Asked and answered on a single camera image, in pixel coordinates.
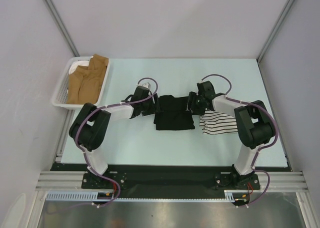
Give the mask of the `black tank top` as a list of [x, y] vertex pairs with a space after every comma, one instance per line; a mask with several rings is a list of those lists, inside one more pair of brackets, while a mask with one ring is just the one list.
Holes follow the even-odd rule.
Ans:
[[155, 114], [153, 121], [157, 131], [195, 129], [192, 113], [187, 109], [188, 96], [163, 95], [158, 98], [158, 103], [159, 111]]

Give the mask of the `striped white tank top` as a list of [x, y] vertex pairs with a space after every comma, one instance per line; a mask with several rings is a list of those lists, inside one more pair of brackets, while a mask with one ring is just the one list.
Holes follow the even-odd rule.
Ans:
[[236, 119], [219, 111], [205, 111], [199, 118], [199, 126], [204, 134], [209, 135], [238, 132]]

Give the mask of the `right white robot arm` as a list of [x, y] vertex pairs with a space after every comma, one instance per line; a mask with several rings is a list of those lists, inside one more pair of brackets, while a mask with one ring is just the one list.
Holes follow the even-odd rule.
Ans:
[[242, 142], [233, 173], [230, 177], [235, 188], [243, 188], [249, 182], [248, 174], [254, 172], [259, 152], [269, 147], [272, 137], [278, 138], [275, 120], [263, 101], [246, 102], [216, 93], [210, 81], [197, 83], [197, 92], [189, 92], [187, 108], [195, 115], [206, 110], [219, 111], [235, 119], [237, 133]]

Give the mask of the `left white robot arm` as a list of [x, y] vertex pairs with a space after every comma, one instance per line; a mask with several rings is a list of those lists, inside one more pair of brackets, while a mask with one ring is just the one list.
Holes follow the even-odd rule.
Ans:
[[101, 188], [109, 185], [111, 176], [106, 172], [108, 162], [100, 146], [108, 126], [118, 120], [147, 116], [158, 111], [157, 91], [150, 91], [150, 83], [138, 84], [134, 93], [116, 104], [97, 107], [85, 103], [73, 121], [69, 136], [82, 151], [88, 170], [94, 174], [93, 182]]

